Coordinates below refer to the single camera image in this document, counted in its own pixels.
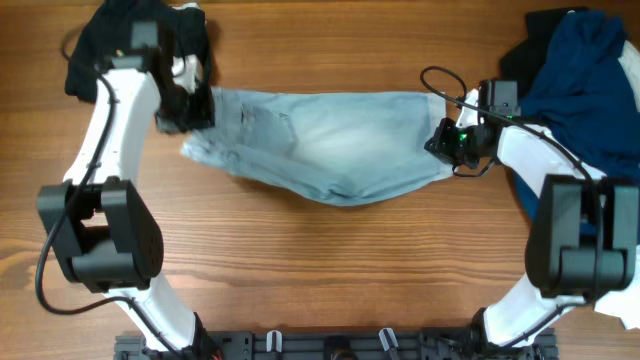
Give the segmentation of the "light blue denim shorts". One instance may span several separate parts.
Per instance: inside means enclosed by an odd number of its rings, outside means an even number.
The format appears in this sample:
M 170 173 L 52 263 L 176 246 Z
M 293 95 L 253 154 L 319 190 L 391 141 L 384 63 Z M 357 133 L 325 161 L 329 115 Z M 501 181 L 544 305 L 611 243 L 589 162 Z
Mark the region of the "light blue denim shorts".
M 202 165 L 334 205 L 388 200 L 451 177 L 424 145 L 445 116 L 421 92 L 286 94 L 213 88 L 214 126 L 184 142 Z

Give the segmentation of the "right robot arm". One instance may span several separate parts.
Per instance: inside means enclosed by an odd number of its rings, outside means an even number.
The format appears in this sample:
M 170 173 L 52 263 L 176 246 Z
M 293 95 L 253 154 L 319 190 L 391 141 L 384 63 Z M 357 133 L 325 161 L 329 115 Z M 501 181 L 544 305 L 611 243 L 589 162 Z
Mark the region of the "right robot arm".
M 494 348 L 524 347 L 567 312 L 627 290 L 636 276 L 639 189 L 605 176 L 522 118 L 514 81 L 484 80 L 476 101 L 454 99 L 469 116 L 441 121 L 425 149 L 471 176 L 490 165 L 512 169 L 538 203 L 525 251 L 525 273 L 498 302 L 480 310 L 479 339 Z

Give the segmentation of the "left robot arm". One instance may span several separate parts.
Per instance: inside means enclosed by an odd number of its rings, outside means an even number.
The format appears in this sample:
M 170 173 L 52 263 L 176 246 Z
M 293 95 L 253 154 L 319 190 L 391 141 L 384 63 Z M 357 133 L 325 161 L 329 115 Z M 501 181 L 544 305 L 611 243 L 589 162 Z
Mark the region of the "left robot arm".
M 162 233 L 136 189 L 152 116 L 186 104 L 186 82 L 172 72 L 173 53 L 170 29 L 137 21 L 129 47 L 103 68 L 87 70 L 97 80 L 97 99 L 84 142 L 62 183 L 42 187 L 37 198 L 47 238 L 35 294 L 47 312 L 63 316 L 119 304 L 142 331 L 142 351 L 151 359 L 218 359 L 219 347 L 161 271 Z M 69 282 L 102 299 L 73 310 L 49 303 L 44 270 L 50 254 Z

